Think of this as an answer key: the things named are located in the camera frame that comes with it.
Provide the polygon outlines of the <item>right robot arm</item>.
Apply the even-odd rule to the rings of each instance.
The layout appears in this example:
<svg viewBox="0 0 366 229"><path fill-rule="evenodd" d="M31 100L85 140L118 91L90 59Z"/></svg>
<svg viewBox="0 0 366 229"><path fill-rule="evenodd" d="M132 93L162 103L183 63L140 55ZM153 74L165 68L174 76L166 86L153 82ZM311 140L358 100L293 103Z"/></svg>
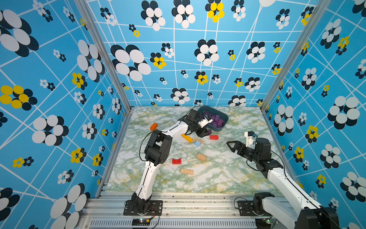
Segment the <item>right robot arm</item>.
<svg viewBox="0 0 366 229"><path fill-rule="evenodd" d="M288 229L338 229L339 219L331 207L324 207L287 175L285 165L272 158L271 144L266 138L250 136L247 143L228 141L230 150L254 162L256 169L272 182L291 207L283 205L270 192L256 193L253 211L257 215L270 214Z"/></svg>

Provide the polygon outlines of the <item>purple cube brick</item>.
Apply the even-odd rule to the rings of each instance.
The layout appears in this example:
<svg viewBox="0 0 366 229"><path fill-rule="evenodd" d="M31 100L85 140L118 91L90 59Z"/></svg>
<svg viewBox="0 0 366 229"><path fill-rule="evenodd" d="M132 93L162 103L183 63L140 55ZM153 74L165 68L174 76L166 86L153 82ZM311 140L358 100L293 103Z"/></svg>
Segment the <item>purple cube brick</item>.
<svg viewBox="0 0 366 229"><path fill-rule="evenodd" d="M220 115L216 114L212 116L214 122L218 122L220 120Z"/></svg>

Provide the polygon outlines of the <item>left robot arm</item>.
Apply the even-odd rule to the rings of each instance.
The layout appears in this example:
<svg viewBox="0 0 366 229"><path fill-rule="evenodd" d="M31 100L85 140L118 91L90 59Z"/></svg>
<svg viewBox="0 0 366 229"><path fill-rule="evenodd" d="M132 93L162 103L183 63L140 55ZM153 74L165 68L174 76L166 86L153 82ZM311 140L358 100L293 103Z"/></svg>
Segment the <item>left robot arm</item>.
<svg viewBox="0 0 366 229"><path fill-rule="evenodd" d="M131 201L137 212L145 214L149 210L152 188L161 165L168 159L172 142L183 135L196 133L198 137L211 134L207 125L213 122L209 114L200 114L191 109L174 125L164 130L154 130L144 150L144 173L138 189L132 194Z"/></svg>

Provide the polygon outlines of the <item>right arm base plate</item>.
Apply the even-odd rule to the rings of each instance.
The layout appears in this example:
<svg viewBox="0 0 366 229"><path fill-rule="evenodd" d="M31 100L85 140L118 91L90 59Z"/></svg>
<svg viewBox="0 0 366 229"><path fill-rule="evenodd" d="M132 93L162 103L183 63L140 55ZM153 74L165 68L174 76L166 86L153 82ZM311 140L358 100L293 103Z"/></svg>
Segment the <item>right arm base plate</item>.
<svg viewBox="0 0 366 229"><path fill-rule="evenodd" d="M255 213L252 203L253 203L252 201L246 201L246 200L240 200L236 202L240 216L271 217L269 213L261 213L261 214Z"/></svg>

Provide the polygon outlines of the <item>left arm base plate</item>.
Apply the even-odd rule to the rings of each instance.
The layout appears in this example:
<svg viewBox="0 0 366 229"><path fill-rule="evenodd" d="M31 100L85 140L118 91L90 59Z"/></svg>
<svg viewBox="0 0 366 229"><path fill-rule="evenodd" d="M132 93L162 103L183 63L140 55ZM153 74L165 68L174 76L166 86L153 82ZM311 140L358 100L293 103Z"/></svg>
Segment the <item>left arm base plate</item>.
<svg viewBox="0 0 366 229"><path fill-rule="evenodd" d="M124 216L161 216L163 201L150 200L147 203L135 204L132 200L125 202Z"/></svg>

